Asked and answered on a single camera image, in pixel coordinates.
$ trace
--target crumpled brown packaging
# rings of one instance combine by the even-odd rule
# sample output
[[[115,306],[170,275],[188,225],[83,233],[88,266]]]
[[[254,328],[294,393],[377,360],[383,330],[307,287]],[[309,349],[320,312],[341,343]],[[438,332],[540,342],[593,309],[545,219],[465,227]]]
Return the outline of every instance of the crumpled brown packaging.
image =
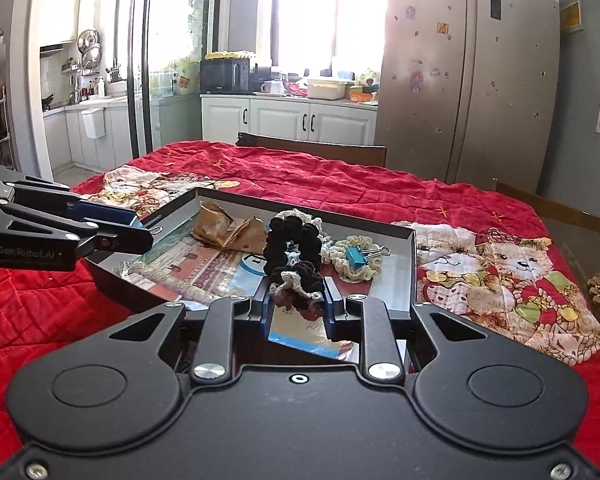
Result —
[[[256,217],[232,218],[213,202],[200,202],[198,221],[191,232],[201,242],[234,251],[262,254],[267,229]]]

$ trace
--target cream crochet scrunchie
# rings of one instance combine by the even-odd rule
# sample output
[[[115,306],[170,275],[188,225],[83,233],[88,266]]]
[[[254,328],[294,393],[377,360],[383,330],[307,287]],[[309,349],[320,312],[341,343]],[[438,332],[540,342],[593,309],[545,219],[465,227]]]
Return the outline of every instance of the cream crochet scrunchie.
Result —
[[[378,248],[368,236],[350,236],[336,242],[325,251],[322,254],[322,262],[324,264],[332,263],[343,282],[368,282],[380,274],[382,256],[368,258],[366,265],[360,267],[358,270],[353,270],[347,260],[347,247],[359,247],[363,251]]]

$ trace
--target window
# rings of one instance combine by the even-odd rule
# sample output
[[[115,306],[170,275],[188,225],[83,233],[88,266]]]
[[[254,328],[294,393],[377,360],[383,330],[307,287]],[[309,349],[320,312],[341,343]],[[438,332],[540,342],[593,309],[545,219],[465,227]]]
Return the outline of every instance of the window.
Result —
[[[126,79],[128,63],[129,9],[131,0],[116,0],[116,16],[113,24],[113,59],[120,66],[120,77]]]
[[[380,70],[387,0],[275,0],[272,58],[284,72]]]

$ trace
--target tray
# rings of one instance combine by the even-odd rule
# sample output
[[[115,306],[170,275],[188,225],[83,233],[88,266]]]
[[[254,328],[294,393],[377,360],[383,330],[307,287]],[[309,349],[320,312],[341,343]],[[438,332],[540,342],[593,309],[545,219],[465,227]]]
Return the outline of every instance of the tray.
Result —
[[[180,301],[188,310],[205,310],[216,298],[232,294],[252,296],[265,277],[264,259],[238,251],[215,251],[205,248],[189,236],[193,217],[200,211],[200,202],[214,202],[234,218],[255,216],[268,226],[277,213],[297,208],[322,218],[323,230],[333,240],[351,235],[365,235],[378,245],[391,249],[391,256],[382,258],[382,273],[371,283],[344,283],[334,269],[323,266],[322,273],[334,279],[343,296],[367,294],[383,300],[393,310],[408,311],[415,295],[415,235],[400,226],[383,224],[361,218],[296,207],[213,189],[195,188],[173,200],[142,223],[154,234],[154,248],[143,256],[103,251],[92,254],[87,265],[96,287],[103,294],[127,307],[145,312],[166,301]],[[328,358],[355,360],[355,346],[321,348],[316,351],[315,340],[323,340],[330,332],[330,320],[344,312],[328,312],[323,322],[311,325],[297,311],[285,310],[289,316],[278,314],[276,307],[269,340],[292,348],[319,353]]]

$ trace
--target white trash bin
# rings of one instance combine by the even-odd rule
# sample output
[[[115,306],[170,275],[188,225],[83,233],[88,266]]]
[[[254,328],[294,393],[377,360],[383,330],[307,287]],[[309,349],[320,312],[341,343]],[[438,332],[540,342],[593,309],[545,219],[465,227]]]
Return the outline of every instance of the white trash bin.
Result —
[[[82,111],[82,124],[84,131],[90,139],[104,137],[104,108],[89,108]]]

